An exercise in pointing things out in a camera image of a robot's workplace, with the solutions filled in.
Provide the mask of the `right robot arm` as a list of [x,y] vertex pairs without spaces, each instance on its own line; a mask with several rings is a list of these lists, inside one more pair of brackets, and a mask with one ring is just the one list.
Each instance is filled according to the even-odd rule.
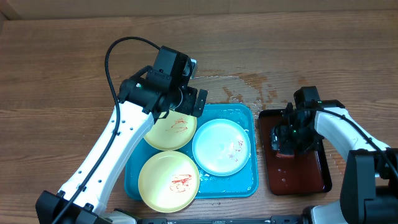
[[397,149],[363,129],[338,100],[303,86],[271,129],[271,149],[285,156],[327,139],[346,162],[338,201],[310,209],[309,223],[397,223]]

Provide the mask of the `light blue plate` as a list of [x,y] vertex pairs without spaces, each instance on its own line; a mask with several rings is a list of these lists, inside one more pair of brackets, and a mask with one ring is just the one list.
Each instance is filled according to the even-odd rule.
[[251,143],[248,134],[238,123],[228,119],[213,119],[196,131],[192,153],[205,172],[215,176],[229,176],[246,165]]

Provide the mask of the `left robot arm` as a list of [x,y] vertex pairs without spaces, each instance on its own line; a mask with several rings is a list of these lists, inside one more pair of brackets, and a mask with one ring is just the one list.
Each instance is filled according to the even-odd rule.
[[103,133],[77,171],[56,193],[43,191],[35,209],[40,223],[135,223],[106,206],[112,189],[139,142],[170,111],[199,117],[207,92],[188,86],[197,61],[162,46],[152,66],[125,79]]

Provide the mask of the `red and black sponge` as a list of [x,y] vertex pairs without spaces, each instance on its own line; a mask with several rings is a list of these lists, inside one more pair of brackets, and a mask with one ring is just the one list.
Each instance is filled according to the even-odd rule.
[[294,158],[295,157],[295,153],[294,152],[281,152],[281,151],[277,151],[275,154],[276,157],[279,158]]

